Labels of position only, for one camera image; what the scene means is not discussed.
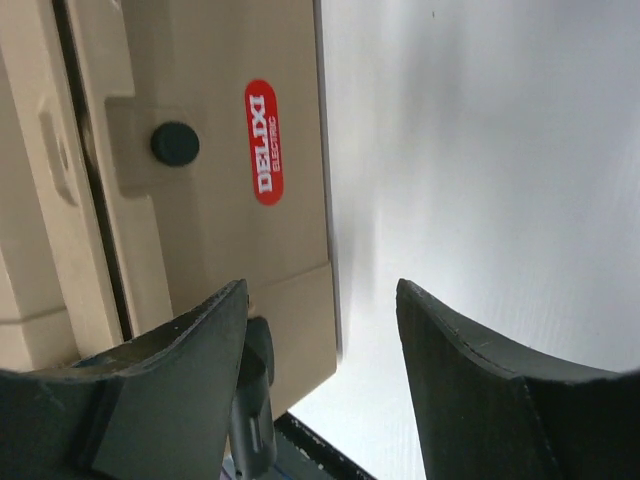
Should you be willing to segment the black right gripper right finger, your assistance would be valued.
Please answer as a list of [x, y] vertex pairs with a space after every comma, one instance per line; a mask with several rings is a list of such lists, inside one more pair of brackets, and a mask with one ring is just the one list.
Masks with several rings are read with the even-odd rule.
[[428, 478], [638, 477], [637, 371], [536, 351], [406, 279], [396, 316]]

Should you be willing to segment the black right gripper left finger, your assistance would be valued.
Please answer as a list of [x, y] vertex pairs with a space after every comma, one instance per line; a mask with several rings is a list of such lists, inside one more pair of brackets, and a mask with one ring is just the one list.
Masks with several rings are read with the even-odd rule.
[[5, 479], [215, 479], [247, 321], [236, 280], [63, 368], [1, 374]]

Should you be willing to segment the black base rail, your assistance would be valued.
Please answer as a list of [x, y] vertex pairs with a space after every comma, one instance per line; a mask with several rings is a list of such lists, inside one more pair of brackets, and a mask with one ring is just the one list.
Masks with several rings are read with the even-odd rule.
[[373, 480], [375, 476], [287, 412], [275, 423], [277, 459], [273, 479]]

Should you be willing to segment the tan plastic tool box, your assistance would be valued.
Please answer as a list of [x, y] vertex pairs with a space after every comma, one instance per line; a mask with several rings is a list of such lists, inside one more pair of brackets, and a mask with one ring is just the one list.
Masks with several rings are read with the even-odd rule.
[[73, 366], [242, 280], [217, 478], [338, 360], [315, 1], [1, 5], [1, 374]]

